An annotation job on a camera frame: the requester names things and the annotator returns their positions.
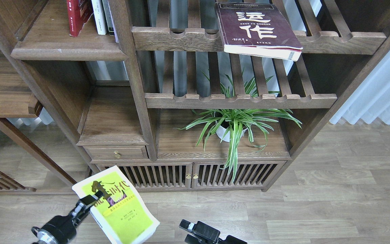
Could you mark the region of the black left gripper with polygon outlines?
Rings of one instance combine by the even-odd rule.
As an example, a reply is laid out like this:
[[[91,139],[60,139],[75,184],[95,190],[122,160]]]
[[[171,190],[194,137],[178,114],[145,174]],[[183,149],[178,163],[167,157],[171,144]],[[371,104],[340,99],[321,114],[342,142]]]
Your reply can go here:
[[[54,216],[41,228],[32,227],[31,231],[38,238],[34,244],[68,244],[76,236],[76,228],[88,216],[90,208],[103,196],[100,190],[94,195],[85,196],[68,215]]]

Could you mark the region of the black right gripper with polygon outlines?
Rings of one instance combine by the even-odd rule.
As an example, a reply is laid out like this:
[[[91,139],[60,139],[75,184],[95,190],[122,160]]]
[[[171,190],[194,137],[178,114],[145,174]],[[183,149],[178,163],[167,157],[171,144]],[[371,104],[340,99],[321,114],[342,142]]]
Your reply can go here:
[[[182,219],[179,228],[191,233],[187,235],[185,242],[188,244],[246,244],[247,242],[228,235],[225,240],[220,239],[220,231],[198,221],[196,224]]]

